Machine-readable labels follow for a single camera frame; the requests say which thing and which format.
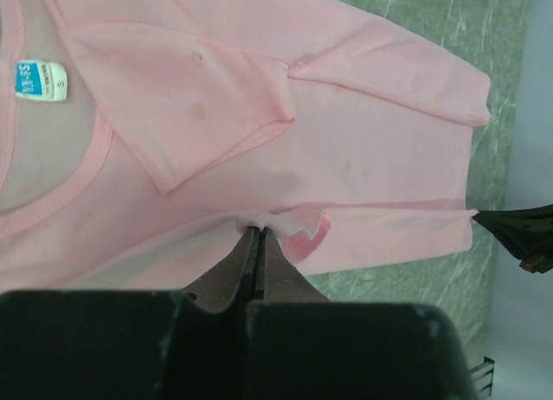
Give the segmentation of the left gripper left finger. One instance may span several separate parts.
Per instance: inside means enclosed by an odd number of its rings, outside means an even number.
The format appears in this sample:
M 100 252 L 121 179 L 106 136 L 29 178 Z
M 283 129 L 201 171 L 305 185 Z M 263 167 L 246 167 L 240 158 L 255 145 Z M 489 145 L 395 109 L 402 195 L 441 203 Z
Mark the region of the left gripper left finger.
M 185 289 L 10 291 L 4 399 L 239 399 L 259 231 Z

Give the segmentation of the pink t-shirt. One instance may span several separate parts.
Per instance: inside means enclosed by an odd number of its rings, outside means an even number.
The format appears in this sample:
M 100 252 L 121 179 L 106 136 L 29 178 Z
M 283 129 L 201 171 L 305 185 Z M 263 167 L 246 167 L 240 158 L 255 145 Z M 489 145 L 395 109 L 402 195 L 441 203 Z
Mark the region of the pink t-shirt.
M 1 0 L 1 288 L 169 289 L 468 250 L 489 77 L 338 0 Z

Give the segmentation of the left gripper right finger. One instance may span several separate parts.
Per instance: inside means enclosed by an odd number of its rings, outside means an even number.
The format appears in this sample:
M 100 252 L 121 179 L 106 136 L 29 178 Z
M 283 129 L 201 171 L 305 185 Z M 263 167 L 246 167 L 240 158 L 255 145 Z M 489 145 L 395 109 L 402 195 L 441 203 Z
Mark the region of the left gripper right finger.
M 248 399 L 473 399 L 452 321 L 417 303 L 291 298 L 295 268 L 263 230 L 246 309 Z

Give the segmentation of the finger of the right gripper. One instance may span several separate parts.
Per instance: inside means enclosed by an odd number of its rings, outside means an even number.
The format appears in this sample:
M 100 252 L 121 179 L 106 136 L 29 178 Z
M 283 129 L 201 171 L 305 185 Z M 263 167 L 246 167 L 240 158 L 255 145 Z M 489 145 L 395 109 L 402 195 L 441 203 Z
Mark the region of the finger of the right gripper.
M 473 220 L 488 230 L 530 273 L 552 270 L 552 205 L 524 210 L 479 211 Z

